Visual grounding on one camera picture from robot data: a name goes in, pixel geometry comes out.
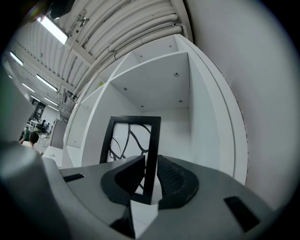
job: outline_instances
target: white cabinet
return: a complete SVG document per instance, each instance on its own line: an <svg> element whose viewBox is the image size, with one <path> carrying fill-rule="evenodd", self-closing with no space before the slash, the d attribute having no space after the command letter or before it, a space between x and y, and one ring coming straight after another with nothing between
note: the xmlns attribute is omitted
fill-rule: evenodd
<svg viewBox="0 0 300 240"><path fill-rule="evenodd" d="M111 115L160 116L159 154L219 169L245 184L248 149L238 104L216 66L183 36L133 50L83 94L65 137L74 167L99 163Z"/></svg>

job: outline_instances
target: black slot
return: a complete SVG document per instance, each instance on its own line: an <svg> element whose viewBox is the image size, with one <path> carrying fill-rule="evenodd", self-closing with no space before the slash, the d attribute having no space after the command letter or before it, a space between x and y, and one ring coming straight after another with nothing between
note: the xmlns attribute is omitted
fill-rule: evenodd
<svg viewBox="0 0 300 240"><path fill-rule="evenodd" d="M247 206L236 196L224 199L225 203L238 220L244 232L249 231L251 228L259 224L259 220L247 208Z"/></svg>
<svg viewBox="0 0 300 240"><path fill-rule="evenodd" d="M74 180L77 180L80 178L84 178L84 176L80 173L77 173L77 174L73 174L73 175L64 177L64 180L65 180L65 182L71 182L71 181L74 181Z"/></svg>
<svg viewBox="0 0 300 240"><path fill-rule="evenodd" d="M135 229L133 227L131 208L125 208L122 218L114 221L110 227L132 239L135 239Z"/></svg>

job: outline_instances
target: ceiling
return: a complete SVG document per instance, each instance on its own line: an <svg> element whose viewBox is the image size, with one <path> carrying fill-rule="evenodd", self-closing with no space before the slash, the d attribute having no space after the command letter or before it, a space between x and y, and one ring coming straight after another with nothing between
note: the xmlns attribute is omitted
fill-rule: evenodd
<svg viewBox="0 0 300 240"><path fill-rule="evenodd" d="M76 0L68 14L55 20L70 36L65 45L40 22L34 21L17 30L7 47L4 61L8 61L9 74L13 78L35 91L29 91L31 95L41 101L44 101L44 97L52 100L59 105L56 108L59 108L60 113L68 118L75 105L74 101L79 98L78 92L108 59L109 56L95 65L101 53L137 27L176 14L174 6L178 3L184 8L181 0ZM172 28L176 22L159 22L142 33L133 34L110 56L140 37L160 29ZM23 61L23 66L9 56L10 51ZM38 80L37 74L57 88L58 92ZM65 94L70 95L74 101L70 97L65 98Z"/></svg>

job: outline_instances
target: ceiling light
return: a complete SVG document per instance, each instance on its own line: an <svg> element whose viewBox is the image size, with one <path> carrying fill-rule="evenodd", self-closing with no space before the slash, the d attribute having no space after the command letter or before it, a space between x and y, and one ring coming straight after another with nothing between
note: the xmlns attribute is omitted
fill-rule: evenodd
<svg viewBox="0 0 300 240"><path fill-rule="evenodd" d="M46 84L49 88L51 88L51 89L53 89L54 91L57 92L57 88L53 87L49 82L47 82L44 78L42 78L42 77L39 76L38 74L37 74L37 78L38 78L39 80L41 80L44 84Z"/></svg>
<svg viewBox="0 0 300 240"><path fill-rule="evenodd" d="M29 90L31 90L31 91L33 91L34 92L34 90L32 90L30 87L28 87L28 86L26 86L24 83L22 83L26 88L28 88Z"/></svg>
<svg viewBox="0 0 300 240"><path fill-rule="evenodd" d="M48 105L49 107L51 107L50 105ZM51 108L53 108L54 110L56 110L56 111L58 111L56 108L54 108L54 107L51 107Z"/></svg>
<svg viewBox="0 0 300 240"><path fill-rule="evenodd" d="M53 23L48 17L37 19L49 32L51 32L62 44L65 44L68 39L68 35L62 31L55 23Z"/></svg>
<svg viewBox="0 0 300 240"><path fill-rule="evenodd" d="M12 52L10 52L9 54L10 54L10 56L12 56L12 58L14 60L16 60L17 63L19 63L21 66L23 66L23 62L16 55L14 55Z"/></svg>
<svg viewBox="0 0 300 240"><path fill-rule="evenodd" d="M39 101L39 102L40 102L40 100L38 100L36 97L34 97L34 96L32 96L32 95L31 95L31 97L32 97L32 98L34 98L35 100L37 100L37 101Z"/></svg>
<svg viewBox="0 0 300 240"><path fill-rule="evenodd" d="M53 103L54 105L58 106L58 104L56 104L55 102L49 100L48 98L44 97L47 101L49 101L50 103Z"/></svg>

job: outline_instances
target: table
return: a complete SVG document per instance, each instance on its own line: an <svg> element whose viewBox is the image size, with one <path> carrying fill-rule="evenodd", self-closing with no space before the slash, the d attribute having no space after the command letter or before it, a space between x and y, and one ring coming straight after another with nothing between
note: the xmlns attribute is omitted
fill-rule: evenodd
<svg viewBox="0 0 300 240"><path fill-rule="evenodd" d="M30 127L32 127L32 129L34 127L34 131L35 131L37 124L40 124L40 123L38 121L30 120L29 129L30 129Z"/></svg>
<svg viewBox="0 0 300 240"><path fill-rule="evenodd" d="M55 161L58 168L61 168L62 165L62 149L48 146L45 153L42 156L43 158L51 158Z"/></svg>

